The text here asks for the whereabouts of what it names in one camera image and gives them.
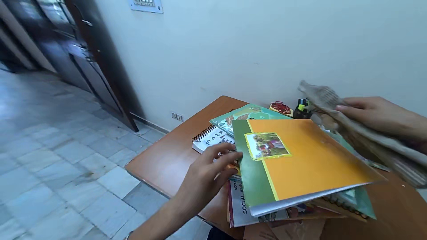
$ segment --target door handle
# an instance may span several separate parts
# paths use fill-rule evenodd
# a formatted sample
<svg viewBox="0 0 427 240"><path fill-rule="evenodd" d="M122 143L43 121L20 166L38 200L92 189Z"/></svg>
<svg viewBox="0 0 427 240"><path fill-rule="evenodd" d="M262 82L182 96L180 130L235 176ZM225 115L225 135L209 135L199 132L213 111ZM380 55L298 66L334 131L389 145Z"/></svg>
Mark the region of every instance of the door handle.
<svg viewBox="0 0 427 240"><path fill-rule="evenodd" d="M91 22L89 22L89 21L86 21L86 20L84 20L84 19L82 19L82 22L84 22L86 25L88 25L88 26L94 26Z"/></svg>

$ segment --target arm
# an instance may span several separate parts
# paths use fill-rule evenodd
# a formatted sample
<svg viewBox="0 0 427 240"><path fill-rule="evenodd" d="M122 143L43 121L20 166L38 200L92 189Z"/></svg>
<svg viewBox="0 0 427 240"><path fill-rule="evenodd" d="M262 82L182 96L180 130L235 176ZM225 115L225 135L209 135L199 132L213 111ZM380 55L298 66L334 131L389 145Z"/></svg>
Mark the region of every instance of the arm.
<svg viewBox="0 0 427 240"><path fill-rule="evenodd" d="M129 240L165 239L196 216L213 199L227 179L237 173L234 168L225 170L229 163L242 157L241 152L230 150L235 150L235 146L230 143L208 147L190 165L176 195L139 226L129 236Z"/></svg>
<svg viewBox="0 0 427 240"><path fill-rule="evenodd" d="M382 97L349 97L344 101L349 106L336 109L347 117L364 125L410 140L427 140L427 118L404 109Z"/></svg>

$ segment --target white wall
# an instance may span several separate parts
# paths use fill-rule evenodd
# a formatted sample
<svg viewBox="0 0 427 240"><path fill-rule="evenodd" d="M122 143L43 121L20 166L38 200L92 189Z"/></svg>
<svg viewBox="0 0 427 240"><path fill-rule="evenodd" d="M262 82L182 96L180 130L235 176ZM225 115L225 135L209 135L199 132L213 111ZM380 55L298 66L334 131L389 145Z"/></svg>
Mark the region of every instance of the white wall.
<svg viewBox="0 0 427 240"><path fill-rule="evenodd" d="M295 107L300 80L427 115L423 0L96 0L144 118L166 129L221 95Z"/></svg>
<svg viewBox="0 0 427 240"><path fill-rule="evenodd" d="M10 36L0 27L0 39L5 46L15 55L22 65L28 70L35 70L34 64L24 55L21 49L15 44Z"/></svg>
<svg viewBox="0 0 427 240"><path fill-rule="evenodd" d="M40 51L22 25L18 22L15 16L9 11L2 0L0 0L0 18L3 19L9 29L15 34L16 38L21 42L24 48L26 48L31 56L40 64L40 66L56 73L53 66L43 55L43 53Z"/></svg>

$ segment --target photo on folder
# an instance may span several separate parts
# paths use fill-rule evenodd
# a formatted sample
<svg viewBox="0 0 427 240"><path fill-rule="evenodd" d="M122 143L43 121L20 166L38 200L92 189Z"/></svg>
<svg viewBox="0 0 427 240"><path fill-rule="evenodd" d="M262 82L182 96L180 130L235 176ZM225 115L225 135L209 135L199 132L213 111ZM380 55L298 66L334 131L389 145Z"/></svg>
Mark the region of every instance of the photo on folder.
<svg viewBox="0 0 427 240"><path fill-rule="evenodd" d="M292 156L277 133L247 133L245 139L251 158L255 161Z"/></svg>

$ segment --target white marble floor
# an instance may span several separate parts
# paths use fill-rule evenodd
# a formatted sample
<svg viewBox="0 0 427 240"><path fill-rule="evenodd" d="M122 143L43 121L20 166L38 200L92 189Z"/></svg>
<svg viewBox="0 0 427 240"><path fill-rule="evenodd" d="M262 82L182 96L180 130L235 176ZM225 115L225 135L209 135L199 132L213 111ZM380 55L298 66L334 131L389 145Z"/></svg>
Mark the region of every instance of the white marble floor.
<svg viewBox="0 0 427 240"><path fill-rule="evenodd" d="M163 136L134 133L56 76L0 70L0 240L123 239L167 199L123 169ZM193 218L172 240L204 240Z"/></svg>

